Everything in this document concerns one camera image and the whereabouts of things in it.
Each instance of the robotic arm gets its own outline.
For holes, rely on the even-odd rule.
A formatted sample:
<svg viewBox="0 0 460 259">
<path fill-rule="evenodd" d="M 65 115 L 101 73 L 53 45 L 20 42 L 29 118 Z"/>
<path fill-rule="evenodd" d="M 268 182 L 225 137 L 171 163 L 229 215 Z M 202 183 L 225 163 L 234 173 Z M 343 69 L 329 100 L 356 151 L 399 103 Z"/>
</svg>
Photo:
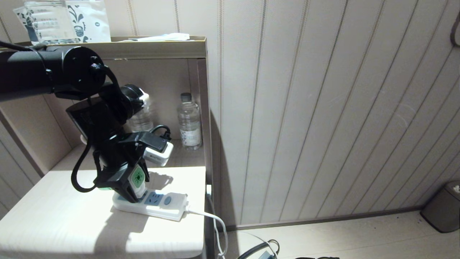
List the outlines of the robotic arm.
<svg viewBox="0 0 460 259">
<path fill-rule="evenodd" d="M 0 101 L 39 94 L 80 100 L 66 112 L 87 139 L 87 146 L 72 171 L 76 190 L 110 188 L 131 203 L 138 201 L 150 180 L 145 159 L 164 166 L 173 145 L 169 129 L 126 133 L 123 125 L 142 109 L 142 91 L 133 85 L 119 87 L 109 67 L 86 47 L 22 47 L 5 42 L 15 52 L 0 52 Z M 105 82 L 106 76 L 112 82 Z M 84 188 L 77 172 L 91 147 L 97 168 L 94 186 Z"/>
</svg>

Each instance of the bottle label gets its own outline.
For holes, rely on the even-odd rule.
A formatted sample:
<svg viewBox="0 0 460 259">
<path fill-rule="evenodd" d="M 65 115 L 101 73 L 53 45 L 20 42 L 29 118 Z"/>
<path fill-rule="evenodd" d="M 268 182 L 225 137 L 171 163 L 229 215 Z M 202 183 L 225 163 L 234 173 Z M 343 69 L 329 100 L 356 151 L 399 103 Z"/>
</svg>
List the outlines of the bottle label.
<svg viewBox="0 0 460 259">
<path fill-rule="evenodd" d="M 180 138 L 185 146 L 196 146 L 201 143 L 201 130 L 200 128 L 194 131 L 180 130 Z"/>
</svg>

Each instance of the floor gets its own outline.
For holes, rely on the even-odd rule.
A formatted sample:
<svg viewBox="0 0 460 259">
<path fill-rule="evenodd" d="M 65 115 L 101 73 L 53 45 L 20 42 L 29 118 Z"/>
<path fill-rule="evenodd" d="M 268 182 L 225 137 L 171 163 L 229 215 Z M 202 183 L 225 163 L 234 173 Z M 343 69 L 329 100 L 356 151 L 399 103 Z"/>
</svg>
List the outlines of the floor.
<svg viewBox="0 0 460 259">
<path fill-rule="evenodd" d="M 261 243 L 250 234 L 276 239 L 280 259 L 460 259 L 460 231 L 438 233 L 419 212 L 230 232 L 226 258 L 235 259 Z M 249 258 L 257 259 L 262 252 Z"/>
</svg>

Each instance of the paneled wall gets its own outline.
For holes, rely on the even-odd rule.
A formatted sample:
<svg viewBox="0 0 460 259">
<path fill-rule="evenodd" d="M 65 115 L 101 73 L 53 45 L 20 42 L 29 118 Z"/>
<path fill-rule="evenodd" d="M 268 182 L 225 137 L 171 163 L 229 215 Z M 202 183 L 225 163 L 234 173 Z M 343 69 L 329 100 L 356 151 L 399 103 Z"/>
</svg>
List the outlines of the paneled wall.
<svg viewBox="0 0 460 259">
<path fill-rule="evenodd" d="M 2 1 L 0 39 L 27 40 Z M 208 39 L 229 225 L 424 204 L 460 180 L 458 0 L 108 0 L 112 36 Z"/>
</svg>

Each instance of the green label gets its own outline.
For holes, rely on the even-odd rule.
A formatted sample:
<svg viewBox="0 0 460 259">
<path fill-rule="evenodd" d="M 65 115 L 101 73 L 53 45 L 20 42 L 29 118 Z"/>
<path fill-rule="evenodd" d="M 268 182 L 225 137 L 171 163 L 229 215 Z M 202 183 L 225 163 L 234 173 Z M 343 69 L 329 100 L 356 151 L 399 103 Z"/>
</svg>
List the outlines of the green label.
<svg viewBox="0 0 460 259">
<path fill-rule="evenodd" d="M 134 186 L 136 186 L 136 188 L 139 188 L 141 184 L 144 182 L 144 180 L 145 180 L 144 171 L 142 171 L 142 168 L 140 166 L 137 166 L 131 175 L 131 182 L 133 183 Z"/>
</svg>

